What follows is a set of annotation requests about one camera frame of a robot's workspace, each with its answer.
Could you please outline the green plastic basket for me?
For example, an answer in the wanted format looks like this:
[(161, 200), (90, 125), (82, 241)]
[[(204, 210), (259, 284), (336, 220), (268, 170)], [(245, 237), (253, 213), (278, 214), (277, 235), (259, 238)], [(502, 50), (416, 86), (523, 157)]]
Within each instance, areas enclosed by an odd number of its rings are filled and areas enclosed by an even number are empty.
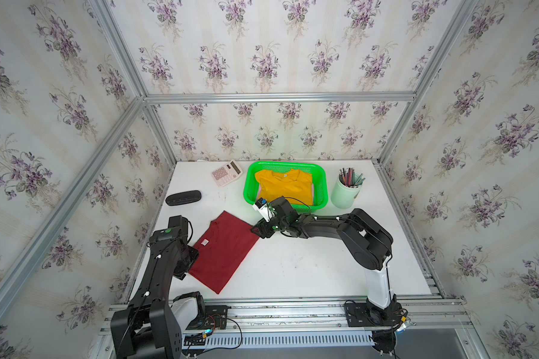
[(255, 178), (255, 175), (260, 171), (268, 170), (277, 174), (287, 174), (293, 170), (300, 170), (303, 173), (310, 174), (312, 179), (312, 205), (305, 201), (303, 203), (292, 203), (294, 209), (300, 212), (315, 212), (319, 209), (323, 209), (329, 202), (329, 192), (327, 188), (327, 179), (325, 170), (316, 164), (304, 163), (304, 162), (268, 162), (258, 161), (253, 162), (247, 171), (246, 181), (243, 189), (244, 200), (253, 204), (261, 195), (261, 185)]

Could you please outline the red t-shirt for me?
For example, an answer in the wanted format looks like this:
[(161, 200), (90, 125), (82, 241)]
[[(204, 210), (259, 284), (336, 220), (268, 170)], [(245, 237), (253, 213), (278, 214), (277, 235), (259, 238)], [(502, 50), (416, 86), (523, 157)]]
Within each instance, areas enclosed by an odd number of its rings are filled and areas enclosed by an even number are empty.
[(190, 275), (220, 294), (259, 239), (251, 228), (251, 224), (222, 212), (194, 245), (199, 257)]

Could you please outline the yellow t-shirt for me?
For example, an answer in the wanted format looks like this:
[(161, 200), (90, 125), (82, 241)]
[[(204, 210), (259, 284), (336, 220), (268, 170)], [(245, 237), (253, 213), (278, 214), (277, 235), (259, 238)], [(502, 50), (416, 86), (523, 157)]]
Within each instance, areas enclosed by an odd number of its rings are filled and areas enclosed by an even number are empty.
[(271, 202), (285, 197), (291, 204), (311, 206), (314, 202), (313, 177), (304, 171), (293, 169), (285, 173), (262, 170), (255, 174), (258, 197)]

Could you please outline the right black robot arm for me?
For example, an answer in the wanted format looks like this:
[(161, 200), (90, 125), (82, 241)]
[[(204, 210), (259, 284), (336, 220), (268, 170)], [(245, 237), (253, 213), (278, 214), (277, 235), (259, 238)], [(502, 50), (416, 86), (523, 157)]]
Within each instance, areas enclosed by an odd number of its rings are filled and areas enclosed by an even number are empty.
[(389, 281), (393, 238), (364, 210), (355, 208), (342, 215), (299, 213), (287, 197), (271, 202), (260, 198), (252, 207), (262, 219), (251, 227), (251, 232), (262, 239), (281, 233), (290, 238), (324, 237), (342, 241), (353, 259), (365, 269), (369, 307), (387, 311), (395, 303)]

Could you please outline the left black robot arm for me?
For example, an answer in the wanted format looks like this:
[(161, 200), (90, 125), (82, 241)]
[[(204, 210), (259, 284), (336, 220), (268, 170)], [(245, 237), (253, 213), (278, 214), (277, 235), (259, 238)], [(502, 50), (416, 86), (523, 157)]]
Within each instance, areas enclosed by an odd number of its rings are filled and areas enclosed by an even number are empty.
[(141, 283), (124, 310), (113, 314), (110, 330), (117, 358), (181, 358), (183, 330), (199, 314), (198, 300), (183, 295), (169, 304), (172, 279), (183, 279), (199, 254), (189, 247), (190, 221), (171, 217), (148, 242), (150, 257)]

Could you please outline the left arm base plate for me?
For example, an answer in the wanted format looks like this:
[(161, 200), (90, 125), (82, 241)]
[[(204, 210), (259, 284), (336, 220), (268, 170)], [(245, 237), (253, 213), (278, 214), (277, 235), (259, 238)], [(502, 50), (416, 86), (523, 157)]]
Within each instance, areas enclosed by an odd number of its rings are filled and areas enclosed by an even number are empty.
[(171, 306), (182, 330), (226, 329), (229, 306), (207, 305), (199, 292), (177, 296)]

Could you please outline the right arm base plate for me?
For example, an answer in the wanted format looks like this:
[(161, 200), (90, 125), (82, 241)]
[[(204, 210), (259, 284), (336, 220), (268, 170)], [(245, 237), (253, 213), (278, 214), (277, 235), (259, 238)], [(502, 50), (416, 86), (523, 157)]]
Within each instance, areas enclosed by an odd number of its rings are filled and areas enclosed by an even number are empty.
[(373, 305), (369, 300), (355, 302), (347, 300), (343, 304), (347, 324), (351, 328), (388, 327), (398, 329), (407, 321), (408, 311), (394, 298), (385, 309)]

